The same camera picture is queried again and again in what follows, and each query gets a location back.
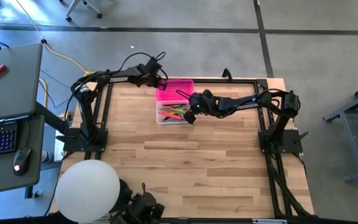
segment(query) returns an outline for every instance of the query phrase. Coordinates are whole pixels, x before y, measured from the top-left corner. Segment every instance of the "concrete floor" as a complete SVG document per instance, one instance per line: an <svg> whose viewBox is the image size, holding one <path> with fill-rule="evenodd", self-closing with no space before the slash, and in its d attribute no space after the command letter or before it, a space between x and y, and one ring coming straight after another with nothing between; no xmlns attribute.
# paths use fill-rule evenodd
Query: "concrete floor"
<svg viewBox="0 0 358 224"><path fill-rule="evenodd" d="M56 1L26 1L23 6L38 24L80 27L162 27L257 29L252 0L103 0L102 19L79 4L64 20L67 5ZM259 0L266 29L358 30L358 0ZM0 25L28 25L14 1L0 1ZM218 77L229 68L235 77L267 77L259 34L190 32L42 32L53 49L74 57L88 70L115 69L129 54L158 54L171 76ZM34 31L1 30L0 41L11 46L34 44ZM325 218L358 221L358 182L346 184L343 175L355 171L342 125L321 119L351 100L358 90L358 35L267 35L274 77L300 96L298 129L309 131L302 144L314 210ZM127 66L145 63L136 57ZM71 62L44 50L41 67L66 85L83 72ZM61 84L41 73L56 104L70 96ZM39 90L38 100L44 93ZM48 108L55 114L64 107ZM23 199L24 189L0 193L0 218L43 215L58 170L44 170L35 186L43 197Z"/></svg>

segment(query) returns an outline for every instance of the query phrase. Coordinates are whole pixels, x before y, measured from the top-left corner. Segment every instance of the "wooden table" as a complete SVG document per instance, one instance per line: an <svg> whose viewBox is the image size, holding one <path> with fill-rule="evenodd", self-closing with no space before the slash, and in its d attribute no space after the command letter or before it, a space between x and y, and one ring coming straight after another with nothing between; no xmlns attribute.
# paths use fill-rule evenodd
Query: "wooden table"
<svg viewBox="0 0 358 224"><path fill-rule="evenodd" d="M269 88L285 90L283 79L267 80ZM252 85L195 84L197 92L206 88L216 96L254 94ZM103 107L101 103L98 122ZM80 123L77 107L73 126ZM163 217L274 216L265 157L259 149L256 109L224 119L198 115L194 125L159 125L155 122L155 89L121 83L112 88L107 128L108 143L101 160L111 164L134 192L142 192L144 182L147 191L165 206ZM67 157L60 175L83 158L84 152ZM289 189L313 213L301 162L292 154L283 154L283 163ZM277 192L284 211L281 190ZM57 210L53 203L51 212Z"/></svg>

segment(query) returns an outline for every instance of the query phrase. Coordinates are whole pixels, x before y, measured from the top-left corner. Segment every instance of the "pink container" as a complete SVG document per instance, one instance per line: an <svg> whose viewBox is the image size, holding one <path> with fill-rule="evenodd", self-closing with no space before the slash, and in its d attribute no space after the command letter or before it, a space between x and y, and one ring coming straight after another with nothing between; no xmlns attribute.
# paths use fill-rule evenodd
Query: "pink container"
<svg viewBox="0 0 358 224"><path fill-rule="evenodd" d="M155 98L157 101L187 100L179 95L177 90L184 91L191 95L194 93L194 83L192 80L168 80L168 85L165 91L157 89Z"/></svg>

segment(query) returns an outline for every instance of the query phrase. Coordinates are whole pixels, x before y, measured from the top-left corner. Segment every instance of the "white sphere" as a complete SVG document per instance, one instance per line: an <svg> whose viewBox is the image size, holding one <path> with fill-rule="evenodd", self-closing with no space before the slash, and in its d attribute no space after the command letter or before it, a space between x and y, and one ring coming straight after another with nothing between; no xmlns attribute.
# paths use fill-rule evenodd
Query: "white sphere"
<svg viewBox="0 0 358 224"><path fill-rule="evenodd" d="M62 175L56 186L56 204L69 220L92 222L113 208L119 190L116 171L105 162L88 159Z"/></svg>

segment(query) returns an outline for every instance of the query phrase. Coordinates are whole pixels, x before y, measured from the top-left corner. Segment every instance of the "yellow cable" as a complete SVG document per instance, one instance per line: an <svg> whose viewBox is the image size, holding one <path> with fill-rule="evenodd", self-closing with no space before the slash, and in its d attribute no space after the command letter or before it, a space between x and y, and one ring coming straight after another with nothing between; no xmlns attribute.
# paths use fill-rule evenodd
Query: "yellow cable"
<svg viewBox="0 0 358 224"><path fill-rule="evenodd" d="M19 0L16 0L16 2L20 5L20 7L21 7L21 8L24 10L24 12L27 14L27 16L29 17L29 19L30 19L31 22L32 22L32 25L33 25L34 28L36 29L36 31L37 31L38 35L41 37L41 39L44 39L44 37L42 37L40 31L38 30L37 26L35 25L35 22L32 20L32 18L30 17L30 15L29 15L29 14L27 13L27 11L24 9L24 7L22 6L22 4L20 4ZM85 69L84 69L78 62L76 62L74 59L72 59L72 58L70 58L70 57L67 57L67 56L65 56L65 55L62 55L62 54L60 54L60 53L54 52L54 51L48 46L47 43L44 43L43 45L46 46L46 48L48 48L48 50L49 50L51 53L53 53L53 54L55 54L55 55L57 55L57 56L60 56L60 57L62 57L62 58L65 58L65 59L67 59L67 60L69 60L69 61L72 61L72 62L73 62L74 64L76 64L80 69L82 69L82 71L85 72L85 76L92 75L92 74L94 73L94 72L85 70Z"/></svg>
<svg viewBox="0 0 358 224"><path fill-rule="evenodd" d="M47 84L45 83L45 81L43 81L41 78L39 78L40 82L42 82L42 84L44 84L45 87L45 99L44 99L44 107L47 108L47 100L48 100L48 87Z"/></svg>

